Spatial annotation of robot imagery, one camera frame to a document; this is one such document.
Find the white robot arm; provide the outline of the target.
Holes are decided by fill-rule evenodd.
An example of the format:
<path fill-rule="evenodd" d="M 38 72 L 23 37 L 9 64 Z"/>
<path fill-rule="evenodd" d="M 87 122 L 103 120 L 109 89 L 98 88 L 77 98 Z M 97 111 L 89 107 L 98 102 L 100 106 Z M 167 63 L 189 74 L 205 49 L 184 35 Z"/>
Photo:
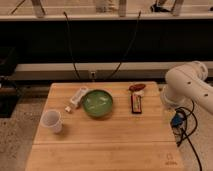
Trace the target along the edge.
<path fill-rule="evenodd" d="M 207 77 L 208 68 L 200 61 L 168 70 L 161 91 L 162 103 L 166 108 L 177 108 L 189 98 L 213 115 L 213 87 L 205 82 Z"/>

